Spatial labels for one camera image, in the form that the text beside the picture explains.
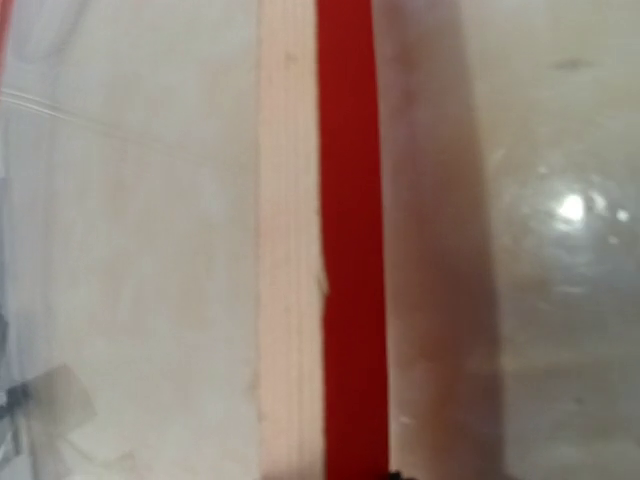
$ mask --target red edge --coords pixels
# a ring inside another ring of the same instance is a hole
[[[4,70],[4,57],[6,55],[9,37],[9,21],[14,0],[0,0],[0,73]]]
[[[389,464],[382,195],[371,0],[318,0],[328,480]]]

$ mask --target wooden strip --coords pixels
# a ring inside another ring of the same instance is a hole
[[[264,0],[260,29],[259,335],[265,478],[324,476],[316,12]]]

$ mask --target dark object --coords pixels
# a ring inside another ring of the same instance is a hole
[[[399,471],[393,471],[389,474],[389,480],[415,480],[414,478],[405,478]]]
[[[6,402],[0,406],[0,421],[15,414],[24,407],[30,399],[29,387],[26,383],[20,383],[5,392]]]

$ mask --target wooden surface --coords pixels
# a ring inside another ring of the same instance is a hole
[[[324,275],[316,10],[264,0],[260,17],[260,392],[267,478],[324,478]]]
[[[638,477],[640,4],[375,5],[393,465]]]
[[[42,478],[60,459],[87,479],[259,476],[257,30],[254,0],[16,5],[11,359],[16,380],[68,366],[95,411],[44,450]],[[315,193],[313,173],[283,184]],[[24,461],[0,477],[32,478]]]

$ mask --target plastic wrap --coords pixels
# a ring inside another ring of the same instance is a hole
[[[15,2],[0,479],[257,477],[256,18]]]
[[[640,476],[640,5],[377,0],[392,458]]]

